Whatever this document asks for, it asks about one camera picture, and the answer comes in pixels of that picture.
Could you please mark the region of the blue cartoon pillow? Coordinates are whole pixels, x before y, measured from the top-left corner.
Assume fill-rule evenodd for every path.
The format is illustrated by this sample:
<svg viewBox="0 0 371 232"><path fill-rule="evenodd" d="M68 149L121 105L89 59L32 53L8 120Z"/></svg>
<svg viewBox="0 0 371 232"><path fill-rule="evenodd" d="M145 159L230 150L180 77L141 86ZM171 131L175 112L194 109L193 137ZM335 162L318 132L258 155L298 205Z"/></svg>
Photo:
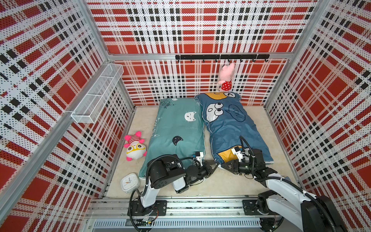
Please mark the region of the blue cartoon pillow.
<svg viewBox="0 0 371 232"><path fill-rule="evenodd" d="M211 153L217 162L222 164L237 159L232 149L241 146L242 136L252 149L262 151L265 163L274 163L254 121L244 110L239 94L209 92L197 95L195 100L202 107L202 118L210 134Z"/></svg>

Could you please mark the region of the teal cat pillow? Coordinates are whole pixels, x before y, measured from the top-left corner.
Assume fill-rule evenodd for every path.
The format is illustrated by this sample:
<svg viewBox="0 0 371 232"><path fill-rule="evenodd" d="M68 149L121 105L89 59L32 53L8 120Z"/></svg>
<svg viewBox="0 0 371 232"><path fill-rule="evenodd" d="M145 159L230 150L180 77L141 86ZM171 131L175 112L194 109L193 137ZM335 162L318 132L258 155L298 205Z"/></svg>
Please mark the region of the teal cat pillow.
<svg viewBox="0 0 371 232"><path fill-rule="evenodd" d="M182 159L196 152L205 153L204 120L200 103L191 98L162 99L139 178L146 178L147 164L161 155L176 154Z"/></svg>

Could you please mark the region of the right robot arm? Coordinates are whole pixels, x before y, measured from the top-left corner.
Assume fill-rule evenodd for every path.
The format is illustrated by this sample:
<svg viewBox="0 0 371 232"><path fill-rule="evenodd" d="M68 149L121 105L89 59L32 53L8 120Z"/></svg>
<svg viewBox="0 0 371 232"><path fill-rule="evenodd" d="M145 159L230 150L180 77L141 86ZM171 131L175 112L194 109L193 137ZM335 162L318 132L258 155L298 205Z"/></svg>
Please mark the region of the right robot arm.
<svg viewBox="0 0 371 232"><path fill-rule="evenodd" d="M338 210L327 196L310 193L274 169L267 167L261 150L234 147L236 159L222 164L235 175L251 175L266 192L258 195L261 214L277 213L303 232L345 232L347 230Z"/></svg>

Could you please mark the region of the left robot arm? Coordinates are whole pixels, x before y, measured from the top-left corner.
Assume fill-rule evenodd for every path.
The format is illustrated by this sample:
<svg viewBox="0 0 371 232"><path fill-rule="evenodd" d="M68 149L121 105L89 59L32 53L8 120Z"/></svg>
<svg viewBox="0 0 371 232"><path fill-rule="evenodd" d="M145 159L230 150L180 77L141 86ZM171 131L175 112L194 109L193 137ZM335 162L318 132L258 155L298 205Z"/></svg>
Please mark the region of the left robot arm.
<svg viewBox="0 0 371 232"><path fill-rule="evenodd" d="M130 199L127 215L165 216L167 201L157 200L161 188L172 184L176 193L183 193L197 182L209 178L218 166L219 162L201 161L196 155L186 158L179 158L176 154L162 155L151 160L147 164L144 190L135 189L132 192L137 192L139 196L135 200Z"/></svg>

